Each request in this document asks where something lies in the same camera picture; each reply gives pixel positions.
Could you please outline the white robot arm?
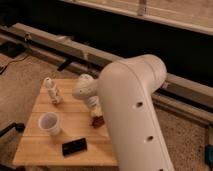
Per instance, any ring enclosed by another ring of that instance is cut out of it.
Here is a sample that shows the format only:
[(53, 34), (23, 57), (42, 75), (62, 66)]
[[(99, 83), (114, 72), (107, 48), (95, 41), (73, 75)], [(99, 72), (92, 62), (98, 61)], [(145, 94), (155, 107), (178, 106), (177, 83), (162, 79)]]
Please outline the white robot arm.
[(164, 62), (146, 54), (114, 61), (98, 78), (82, 74), (72, 89), (101, 110), (120, 171), (174, 171), (152, 101), (166, 75)]

